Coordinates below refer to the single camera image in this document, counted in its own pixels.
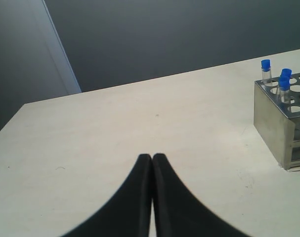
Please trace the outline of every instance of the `blue cap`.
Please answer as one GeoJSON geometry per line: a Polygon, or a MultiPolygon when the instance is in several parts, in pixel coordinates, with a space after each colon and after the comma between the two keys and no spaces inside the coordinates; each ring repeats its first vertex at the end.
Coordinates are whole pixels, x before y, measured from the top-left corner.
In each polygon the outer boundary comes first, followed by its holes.
{"type": "Polygon", "coordinates": [[[289,77],[282,75],[279,78],[279,88],[281,90],[289,90],[290,89],[290,82],[289,82],[289,77]]]}
{"type": "Polygon", "coordinates": [[[282,76],[282,75],[288,76],[288,77],[290,78],[291,75],[292,75],[292,70],[289,69],[289,68],[284,68],[284,69],[282,70],[282,73],[281,73],[280,76],[282,76]]]}
{"type": "Polygon", "coordinates": [[[268,72],[270,70],[270,60],[264,59],[260,62],[262,64],[262,69],[264,72],[268,72]]]}

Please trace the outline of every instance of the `table surface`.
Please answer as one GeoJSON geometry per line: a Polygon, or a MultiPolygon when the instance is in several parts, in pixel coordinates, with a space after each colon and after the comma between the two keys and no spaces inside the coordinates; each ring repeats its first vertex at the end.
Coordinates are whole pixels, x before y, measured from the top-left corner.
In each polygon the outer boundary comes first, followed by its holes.
{"type": "MultiPolygon", "coordinates": [[[[300,50],[267,56],[300,72],[300,50]]],[[[253,236],[300,236],[300,172],[253,126],[263,58],[24,105],[0,132],[0,237],[60,236],[98,210],[140,153],[253,236]]],[[[150,236],[155,236],[152,220],[150,236]]]]}

